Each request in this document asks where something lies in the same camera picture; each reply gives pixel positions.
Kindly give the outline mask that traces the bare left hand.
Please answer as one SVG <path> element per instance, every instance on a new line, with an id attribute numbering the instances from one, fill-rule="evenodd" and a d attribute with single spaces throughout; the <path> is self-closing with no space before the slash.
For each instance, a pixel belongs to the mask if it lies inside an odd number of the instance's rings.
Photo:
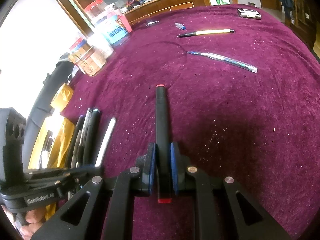
<path id="1" fill-rule="evenodd" d="M 20 235 L 25 240 L 31 240 L 33 234 L 39 230 L 39 228 L 46 221 L 46 207 L 40 207 L 36 210 L 28 211 L 25 215 L 25 221 L 28 223 L 25 226 L 20 227 Z"/>

